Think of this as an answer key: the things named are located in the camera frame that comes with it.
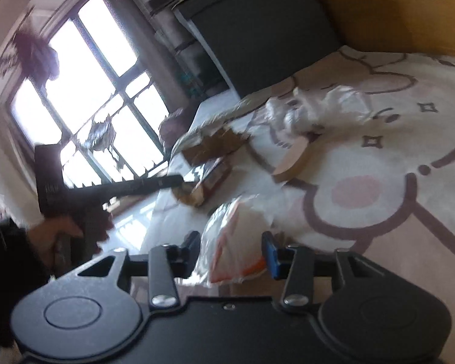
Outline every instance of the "screw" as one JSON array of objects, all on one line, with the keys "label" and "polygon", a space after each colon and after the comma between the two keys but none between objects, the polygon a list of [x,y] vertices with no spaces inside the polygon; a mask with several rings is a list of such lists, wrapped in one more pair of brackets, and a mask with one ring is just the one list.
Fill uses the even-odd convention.
[{"label": "screw", "polygon": [[152,304],[158,308],[170,308],[177,304],[177,299],[167,294],[159,294],[152,298]]},{"label": "screw", "polygon": [[283,302],[291,307],[303,307],[308,304],[308,297],[301,294],[291,294]]}]

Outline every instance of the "window frame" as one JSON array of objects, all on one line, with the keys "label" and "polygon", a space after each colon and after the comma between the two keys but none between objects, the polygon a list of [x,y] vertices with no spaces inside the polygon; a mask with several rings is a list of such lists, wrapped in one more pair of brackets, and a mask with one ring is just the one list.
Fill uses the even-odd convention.
[{"label": "window frame", "polygon": [[[97,46],[95,43],[94,39],[92,38],[91,34],[88,32],[86,29],[85,25],[81,21],[79,17],[79,10],[88,2],[89,0],[79,0],[76,4],[74,4],[73,8],[71,8],[66,15],[63,15],[54,27],[51,29],[50,32],[48,32],[47,37],[45,38],[47,41],[50,41],[52,37],[57,33],[57,31],[68,21],[71,20],[71,22],[74,24],[78,32],[80,33],[81,37],[83,38],[84,42],[92,52],[92,54],[95,56],[96,61],[100,65],[101,69],[104,71],[108,79],[112,82],[115,92],[111,95],[111,97],[106,100],[98,109],[97,111],[91,116],[91,118],[94,118],[94,116],[97,114],[97,112],[102,109],[114,96],[120,95],[123,99],[123,105],[118,109],[118,111],[115,112],[115,114],[119,113],[120,111],[123,110],[123,108],[129,108],[134,117],[137,119],[138,123],[142,127],[142,129],[147,133],[148,137],[152,140],[156,148],[160,151],[160,153],[163,155],[163,160],[161,160],[159,163],[154,163],[153,166],[150,169],[146,169],[146,172],[142,175],[144,176],[149,176],[150,172],[153,172],[154,170],[158,170],[158,168],[162,165],[168,162],[168,155],[165,154],[163,146],[159,140],[158,135],[154,131],[154,129],[148,124],[146,118],[141,114],[141,112],[138,110],[137,106],[134,104],[134,101],[137,96],[139,96],[143,91],[149,89],[151,86],[154,86],[157,92],[159,93],[160,97],[164,101],[164,96],[162,95],[160,89],[155,86],[156,81],[152,78],[151,73],[149,72],[148,68],[145,67],[145,64],[141,61],[140,58],[137,59],[136,64],[134,64],[132,67],[130,67],[129,70],[127,70],[124,74],[121,76],[118,76],[115,72],[115,70],[112,68],[110,63],[106,60],[105,56],[101,52],[100,48]],[[109,3],[108,0],[103,0],[105,5],[108,7],[108,10],[110,11],[110,14],[112,15],[113,19],[115,22],[118,24],[120,28],[122,28],[122,25],[120,23],[120,19],[118,18],[118,15],[116,12],[113,10],[113,7]],[[132,44],[129,36],[125,34],[125,38],[127,41]],[[130,84],[131,81],[136,79],[139,75],[141,75],[143,72],[146,72],[148,76],[150,77],[150,81],[141,90],[139,90],[135,95],[132,97],[129,97],[126,94],[126,87],[128,84]],[[30,144],[30,141],[28,140],[27,136],[25,133],[22,131],[22,128],[18,124],[17,120],[13,116],[12,113],[12,104],[15,99],[15,95],[22,85],[22,83],[26,80],[29,79],[30,83],[33,85],[35,91],[37,92],[38,96],[41,99],[42,104],[44,107],[47,109],[47,111],[50,113],[52,119],[56,123],[56,125],[59,127],[62,133],[61,140],[59,143],[61,144],[61,147],[64,148],[69,142],[73,142],[73,144],[76,147],[76,151],[79,151],[83,157],[86,159],[88,164],[93,168],[93,170],[96,172],[96,174],[100,177],[101,183],[109,183],[113,182],[112,177],[105,171],[105,169],[100,165],[98,160],[95,159],[93,156],[92,152],[88,149],[85,149],[78,141],[77,139],[77,134],[78,132],[89,122],[90,119],[86,121],[76,132],[71,132],[69,127],[65,124],[65,122],[62,120],[61,116],[59,113],[56,111],[52,103],[48,100],[46,91],[45,89],[40,89],[35,81],[31,78],[26,78],[24,75],[20,75],[19,80],[17,81],[17,84],[13,87],[12,90],[12,97],[9,98],[8,100],[8,105],[7,109],[10,115],[12,116],[12,121],[18,128],[18,131],[20,132],[22,139],[25,140],[25,143],[29,146],[30,150],[33,152],[32,145]],[[112,146],[112,150],[119,156],[120,162],[123,163],[125,166],[129,168],[129,170],[133,174],[133,178],[137,179],[139,178],[138,174],[135,172],[135,170],[126,162],[125,158],[122,157],[121,153],[114,147]]]}]

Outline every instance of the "window pane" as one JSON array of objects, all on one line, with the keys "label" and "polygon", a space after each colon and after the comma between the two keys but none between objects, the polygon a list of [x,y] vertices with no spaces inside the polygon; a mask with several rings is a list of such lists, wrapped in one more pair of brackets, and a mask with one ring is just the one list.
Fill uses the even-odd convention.
[{"label": "window pane", "polygon": [[93,122],[91,120],[88,120],[88,122],[83,126],[83,128],[81,128],[81,130],[78,131],[77,138],[79,143],[84,144],[86,142],[86,140],[89,137],[89,131],[91,130],[92,124]]},{"label": "window pane", "polygon": [[126,87],[125,92],[128,97],[136,96],[137,93],[150,83],[150,77],[146,72],[137,76],[130,84]]},{"label": "window pane", "polygon": [[138,123],[130,108],[125,106],[113,117],[113,127],[116,131],[114,147],[138,176],[152,168],[154,163],[162,161],[162,154]]},{"label": "window pane", "polygon": [[71,157],[74,156],[76,152],[76,145],[74,145],[71,141],[67,143],[67,145],[61,150],[61,164],[66,164]]},{"label": "window pane", "polygon": [[89,0],[79,18],[118,76],[136,63],[137,57],[103,0]]},{"label": "window pane", "polygon": [[61,140],[61,130],[27,79],[18,89],[12,105],[12,114],[32,144],[48,145]]},{"label": "window pane", "polygon": [[101,108],[95,115],[95,122],[104,122],[106,117],[113,116],[113,114],[123,106],[123,98],[117,94],[113,97],[108,104]]},{"label": "window pane", "polygon": [[151,170],[148,173],[148,177],[154,177],[156,174],[158,174],[160,172],[165,172],[166,173],[167,172],[167,168],[168,168],[168,162],[167,162],[167,160],[165,160],[162,164],[158,165],[156,168]]},{"label": "window pane", "polygon": [[121,182],[123,180],[122,178],[125,178],[125,180],[133,179],[133,173],[127,166],[124,166],[121,169],[121,171],[117,170],[116,160],[109,153],[109,151],[107,150],[102,152],[94,151],[93,156],[95,157],[96,160],[98,160],[98,163],[100,163],[100,165],[105,169],[108,175],[111,176],[115,182]]},{"label": "window pane", "polygon": [[168,116],[168,110],[155,86],[141,92],[134,104],[158,135],[160,123]]},{"label": "window pane", "polygon": [[73,189],[74,188],[74,183],[73,181],[64,173],[64,171],[62,172],[62,179],[64,181],[64,184],[69,188],[69,189]]},{"label": "window pane", "polygon": [[101,178],[79,151],[64,165],[63,173],[78,187],[101,184]]},{"label": "window pane", "polygon": [[59,56],[60,75],[47,81],[47,97],[72,132],[76,132],[114,93],[114,86],[78,30],[68,20],[50,45]]}]

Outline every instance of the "pink circle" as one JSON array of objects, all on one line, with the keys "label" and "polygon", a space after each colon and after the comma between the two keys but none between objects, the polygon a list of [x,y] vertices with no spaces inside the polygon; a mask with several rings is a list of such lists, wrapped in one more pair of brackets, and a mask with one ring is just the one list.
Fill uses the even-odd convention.
[{"label": "pink circle", "polygon": [[332,189],[332,202],[346,209],[364,208],[377,201],[381,190],[381,182],[370,175],[344,178]]}]

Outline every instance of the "black sleeve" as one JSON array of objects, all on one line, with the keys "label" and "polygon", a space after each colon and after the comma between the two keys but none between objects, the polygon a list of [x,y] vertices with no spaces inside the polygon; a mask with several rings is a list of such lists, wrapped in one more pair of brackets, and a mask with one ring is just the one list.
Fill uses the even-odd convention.
[{"label": "black sleeve", "polygon": [[30,247],[25,230],[11,220],[0,223],[0,346],[13,343],[10,314],[18,301],[43,286],[49,274]]}]

